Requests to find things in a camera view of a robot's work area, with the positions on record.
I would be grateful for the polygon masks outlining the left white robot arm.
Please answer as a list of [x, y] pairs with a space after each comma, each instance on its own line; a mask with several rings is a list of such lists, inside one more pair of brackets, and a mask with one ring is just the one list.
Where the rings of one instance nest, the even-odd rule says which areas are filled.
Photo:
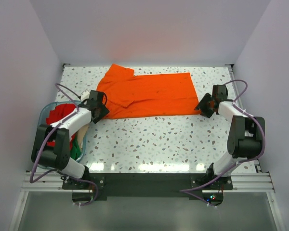
[[59, 171], [73, 178], [73, 183], [80, 189], [90, 184], [87, 175], [88, 168], [70, 157], [70, 141], [72, 136], [83, 126], [93, 122], [97, 123], [104, 118], [109, 110], [106, 107], [107, 96], [104, 92], [92, 90], [76, 108], [62, 119], [50, 125], [39, 125], [34, 140], [31, 160], [30, 182], [34, 183], [41, 177], [34, 178], [38, 165], [50, 167], [43, 176], [52, 171]]

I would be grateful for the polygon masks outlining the orange t shirt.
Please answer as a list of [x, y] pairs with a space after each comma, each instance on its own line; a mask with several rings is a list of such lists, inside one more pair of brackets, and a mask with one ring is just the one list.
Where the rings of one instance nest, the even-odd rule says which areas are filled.
[[112, 64], [97, 86], [107, 96], [107, 119], [198, 115], [198, 97], [189, 73], [135, 75]]

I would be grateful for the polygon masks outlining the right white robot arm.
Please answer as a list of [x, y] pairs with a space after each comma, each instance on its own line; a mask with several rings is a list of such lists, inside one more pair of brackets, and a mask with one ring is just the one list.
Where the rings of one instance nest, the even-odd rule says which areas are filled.
[[263, 155], [265, 149], [265, 120], [252, 116], [228, 98], [226, 85], [214, 85], [212, 93], [206, 93], [195, 107], [204, 117], [213, 114], [223, 116], [230, 122], [227, 151], [206, 171], [205, 184], [216, 189], [222, 177], [229, 177], [240, 164], [253, 161]]

